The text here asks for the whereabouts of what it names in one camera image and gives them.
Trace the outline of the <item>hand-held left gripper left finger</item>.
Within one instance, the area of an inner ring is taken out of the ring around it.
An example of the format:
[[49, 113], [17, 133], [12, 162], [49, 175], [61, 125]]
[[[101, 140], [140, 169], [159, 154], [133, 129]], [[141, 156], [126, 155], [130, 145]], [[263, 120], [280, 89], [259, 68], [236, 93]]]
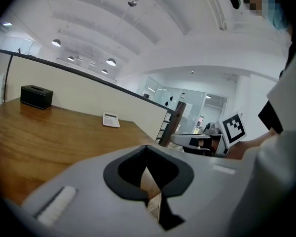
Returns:
[[142, 174], [147, 166], [147, 146], [143, 145], [113, 160], [104, 169], [106, 185], [120, 198], [148, 201], [148, 194], [140, 188]]

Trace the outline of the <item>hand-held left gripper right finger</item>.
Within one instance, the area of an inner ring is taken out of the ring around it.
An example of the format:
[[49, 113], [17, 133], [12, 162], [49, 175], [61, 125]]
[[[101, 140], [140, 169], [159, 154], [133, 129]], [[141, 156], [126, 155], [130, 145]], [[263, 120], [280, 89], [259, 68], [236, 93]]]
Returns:
[[163, 151], [146, 146], [146, 163], [154, 181], [161, 190], [161, 204], [159, 224], [168, 231], [185, 220], [175, 215], [167, 199], [184, 194], [194, 179], [194, 171], [184, 161], [177, 159]]

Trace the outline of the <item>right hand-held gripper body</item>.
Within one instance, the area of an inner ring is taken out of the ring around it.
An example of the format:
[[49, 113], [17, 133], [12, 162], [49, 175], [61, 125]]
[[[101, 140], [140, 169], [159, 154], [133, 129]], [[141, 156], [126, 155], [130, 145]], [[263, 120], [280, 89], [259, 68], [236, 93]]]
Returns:
[[170, 141], [186, 153], [224, 158], [230, 148], [247, 136], [238, 112], [208, 123], [201, 134], [173, 134]]

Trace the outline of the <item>white calculator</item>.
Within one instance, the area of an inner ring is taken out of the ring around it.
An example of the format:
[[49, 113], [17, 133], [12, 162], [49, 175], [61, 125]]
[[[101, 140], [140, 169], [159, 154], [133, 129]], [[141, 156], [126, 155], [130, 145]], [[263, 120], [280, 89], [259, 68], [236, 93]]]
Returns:
[[103, 113], [103, 125], [108, 127], [120, 128], [118, 116], [111, 113]]

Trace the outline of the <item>person's right forearm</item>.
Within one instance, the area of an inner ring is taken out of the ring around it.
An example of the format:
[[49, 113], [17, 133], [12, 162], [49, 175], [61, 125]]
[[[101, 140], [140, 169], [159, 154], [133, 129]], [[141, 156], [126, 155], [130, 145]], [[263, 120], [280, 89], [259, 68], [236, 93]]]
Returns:
[[265, 140], [276, 135], [278, 135], [278, 133], [272, 128], [267, 133], [256, 139], [250, 141], [239, 141], [229, 148], [226, 158], [241, 160], [246, 150], [253, 147], [259, 147]]

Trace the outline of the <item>glass office partition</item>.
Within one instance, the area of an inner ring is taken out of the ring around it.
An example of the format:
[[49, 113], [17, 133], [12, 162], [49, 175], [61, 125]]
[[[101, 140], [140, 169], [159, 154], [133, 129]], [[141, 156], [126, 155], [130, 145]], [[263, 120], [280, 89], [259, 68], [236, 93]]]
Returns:
[[164, 87], [148, 77], [141, 95], [171, 110], [185, 103], [182, 118], [176, 128], [179, 134], [201, 134], [205, 126], [215, 123], [225, 113], [228, 98], [181, 88]]

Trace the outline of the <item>dark wooden ladder shelf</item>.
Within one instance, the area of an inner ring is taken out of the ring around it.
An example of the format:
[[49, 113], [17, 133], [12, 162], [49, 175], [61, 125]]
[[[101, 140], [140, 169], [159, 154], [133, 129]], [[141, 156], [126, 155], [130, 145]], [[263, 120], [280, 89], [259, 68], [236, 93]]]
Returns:
[[171, 136], [176, 132], [186, 108], [186, 103], [179, 101], [175, 110], [170, 110], [166, 113], [159, 133], [156, 138], [156, 143], [160, 146], [168, 147]]

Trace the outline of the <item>person's torso clothing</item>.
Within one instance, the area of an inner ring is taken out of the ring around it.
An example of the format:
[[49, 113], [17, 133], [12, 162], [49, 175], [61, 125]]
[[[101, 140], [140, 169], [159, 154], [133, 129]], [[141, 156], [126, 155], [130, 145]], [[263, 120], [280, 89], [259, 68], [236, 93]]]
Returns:
[[296, 237], [296, 31], [287, 65], [260, 118], [276, 133], [256, 147], [254, 169], [228, 237]]

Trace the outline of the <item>black tissue box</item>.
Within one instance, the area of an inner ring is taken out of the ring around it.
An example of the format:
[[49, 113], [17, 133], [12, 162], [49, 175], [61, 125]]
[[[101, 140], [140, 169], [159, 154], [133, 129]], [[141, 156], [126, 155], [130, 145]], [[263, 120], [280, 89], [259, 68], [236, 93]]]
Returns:
[[52, 104], [53, 91], [35, 85], [21, 87], [20, 102], [41, 110]]

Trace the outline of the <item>person with headset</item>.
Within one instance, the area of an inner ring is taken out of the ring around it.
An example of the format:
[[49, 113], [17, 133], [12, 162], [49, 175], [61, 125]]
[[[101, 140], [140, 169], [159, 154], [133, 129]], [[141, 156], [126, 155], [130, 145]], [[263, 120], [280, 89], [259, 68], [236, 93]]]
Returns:
[[285, 0], [243, 0], [247, 9], [267, 20], [276, 30], [287, 31], [291, 36], [293, 27], [285, 12]]

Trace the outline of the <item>cream partition with dark rail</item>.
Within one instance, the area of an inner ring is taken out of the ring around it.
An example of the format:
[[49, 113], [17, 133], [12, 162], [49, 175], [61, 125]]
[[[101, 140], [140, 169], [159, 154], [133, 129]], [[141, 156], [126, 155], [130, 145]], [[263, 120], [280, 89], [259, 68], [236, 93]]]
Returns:
[[0, 50], [0, 74], [6, 75], [6, 101], [19, 98], [22, 86], [38, 86], [53, 91], [53, 106], [95, 116], [117, 115], [153, 140], [160, 138], [165, 121], [175, 113], [91, 74], [14, 52]]

